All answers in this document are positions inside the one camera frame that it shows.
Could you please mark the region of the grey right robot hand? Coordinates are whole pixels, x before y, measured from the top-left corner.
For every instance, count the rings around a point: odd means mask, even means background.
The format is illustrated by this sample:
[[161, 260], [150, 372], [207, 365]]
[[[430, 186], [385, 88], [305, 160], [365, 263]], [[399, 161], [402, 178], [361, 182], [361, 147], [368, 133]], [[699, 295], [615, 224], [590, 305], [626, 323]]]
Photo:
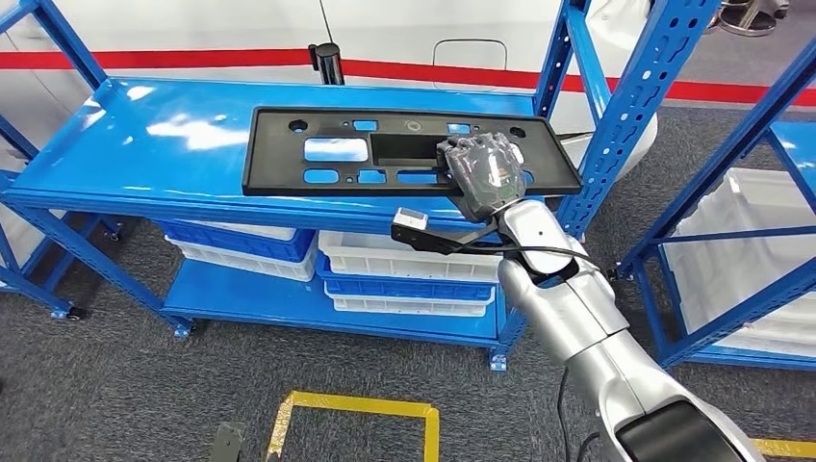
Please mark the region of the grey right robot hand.
[[461, 191], [452, 202], [468, 221], [486, 222], [525, 196], [523, 155], [504, 134], [452, 136], [436, 150], [451, 183]]

